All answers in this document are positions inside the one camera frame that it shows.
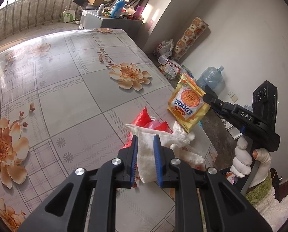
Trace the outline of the white gloved right hand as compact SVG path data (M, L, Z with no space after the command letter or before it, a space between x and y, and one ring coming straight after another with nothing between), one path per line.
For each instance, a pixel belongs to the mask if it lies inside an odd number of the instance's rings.
M237 146L235 148L235 157L232 160L232 166L230 167L230 172L233 173L238 178L244 178L246 175L251 173L252 160L260 162L258 170L251 181L249 188L252 188L268 177L271 166L271 155L269 151L265 148L255 149L252 152L252 156L247 151L248 142L241 136L237 140Z

